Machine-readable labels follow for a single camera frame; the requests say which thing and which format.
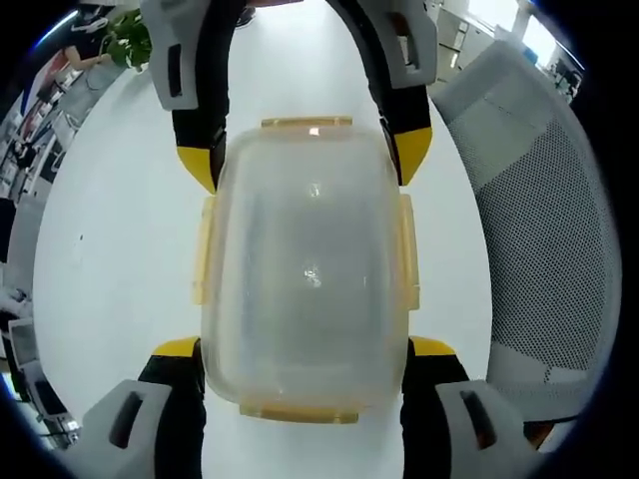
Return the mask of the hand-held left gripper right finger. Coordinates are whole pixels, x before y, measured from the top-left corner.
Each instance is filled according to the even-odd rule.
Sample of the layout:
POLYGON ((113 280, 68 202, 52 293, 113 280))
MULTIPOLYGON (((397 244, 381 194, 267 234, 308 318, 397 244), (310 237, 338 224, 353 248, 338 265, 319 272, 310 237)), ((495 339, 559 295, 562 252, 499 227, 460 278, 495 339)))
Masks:
POLYGON ((471 380, 454 350, 408 340, 401 385, 405 478, 530 478, 540 454, 517 410, 483 380, 471 380))

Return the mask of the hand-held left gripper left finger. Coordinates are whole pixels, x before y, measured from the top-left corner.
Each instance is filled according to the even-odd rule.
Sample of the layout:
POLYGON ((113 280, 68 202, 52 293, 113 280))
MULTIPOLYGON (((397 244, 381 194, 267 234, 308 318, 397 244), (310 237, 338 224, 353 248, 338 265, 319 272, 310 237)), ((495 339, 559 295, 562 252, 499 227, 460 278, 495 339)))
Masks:
POLYGON ((82 419, 69 449, 76 478, 201 478, 207 413, 201 340, 158 346, 82 419))

